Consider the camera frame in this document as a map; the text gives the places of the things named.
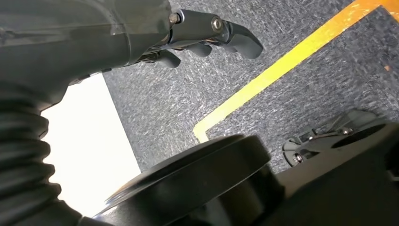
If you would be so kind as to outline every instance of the white panel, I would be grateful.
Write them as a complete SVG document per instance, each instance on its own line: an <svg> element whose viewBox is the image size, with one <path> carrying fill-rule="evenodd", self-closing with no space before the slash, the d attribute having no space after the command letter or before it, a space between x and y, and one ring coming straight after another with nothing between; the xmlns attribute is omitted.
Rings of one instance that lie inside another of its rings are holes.
<svg viewBox="0 0 399 226"><path fill-rule="evenodd" d="M50 121L45 141L55 165L51 182L59 198L84 216L140 173L102 74L68 88L63 101L42 114Z"/></svg>

